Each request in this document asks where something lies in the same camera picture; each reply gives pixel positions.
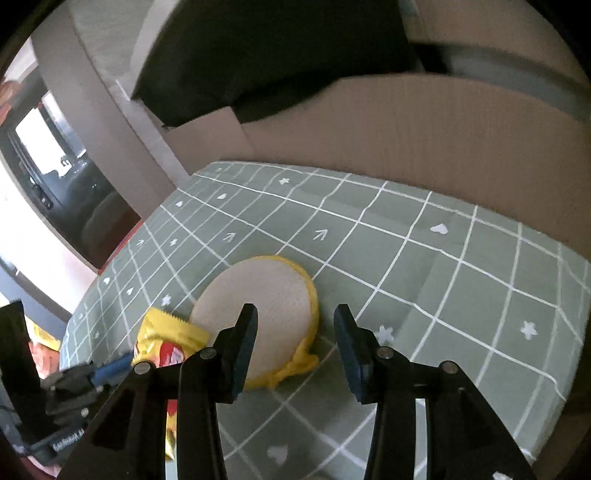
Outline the yellow snack wrapper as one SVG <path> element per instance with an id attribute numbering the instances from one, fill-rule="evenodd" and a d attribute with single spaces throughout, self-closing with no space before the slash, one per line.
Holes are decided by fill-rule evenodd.
<path id="1" fill-rule="evenodd" d="M 137 332 L 132 365 L 151 362 L 161 368 L 182 363 L 203 349 L 210 337 L 197 325 L 150 307 Z"/>

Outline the grey kitchen countertop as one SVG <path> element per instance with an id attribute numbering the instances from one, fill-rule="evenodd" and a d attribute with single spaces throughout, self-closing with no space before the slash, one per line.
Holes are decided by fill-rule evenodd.
<path id="1" fill-rule="evenodd" d="M 175 185 L 188 177 L 164 139 L 166 129 L 133 97 L 140 71 L 175 1 L 69 1 L 76 33 L 132 131 Z"/>

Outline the green checkered tablecloth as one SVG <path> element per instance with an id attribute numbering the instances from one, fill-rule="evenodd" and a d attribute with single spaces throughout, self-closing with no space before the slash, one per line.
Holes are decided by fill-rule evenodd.
<path id="1" fill-rule="evenodd" d="M 60 363 L 130 351 L 144 313 L 187 318 L 229 266 L 259 255 L 315 282 L 318 368 L 218 409 L 232 479 L 359 479 L 375 411 L 346 385 L 332 336 L 345 303 L 411 360 L 456 361 L 529 460 L 554 429 L 590 311 L 590 264 L 482 207 L 353 174 L 215 162 L 178 187 L 91 285 Z"/>

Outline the yellow round sponge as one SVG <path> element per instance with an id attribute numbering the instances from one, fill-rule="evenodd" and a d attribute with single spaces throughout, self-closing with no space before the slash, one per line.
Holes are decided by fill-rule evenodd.
<path id="1" fill-rule="evenodd" d="M 303 267 L 280 256 L 256 256 L 217 275 L 194 304 L 190 323 L 214 338 L 231 327 L 245 304 L 256 306 L 259 325 L 245 388 L 273 390 L 283 380 L 318 367 L 311 353 L 320 305 Z"/>

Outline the brown cardboard panel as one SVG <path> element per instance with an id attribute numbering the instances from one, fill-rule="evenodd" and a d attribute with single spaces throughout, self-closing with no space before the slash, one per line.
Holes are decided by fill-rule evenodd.
<path id="1" fill-rule="evenodd" d="M 266 119 L 222 108 L 164 135 L 195 172 L 233 159 L 429 189 L 590 253 L 590 128 L 533 97 L 444 76 L 341 80 Z"/>

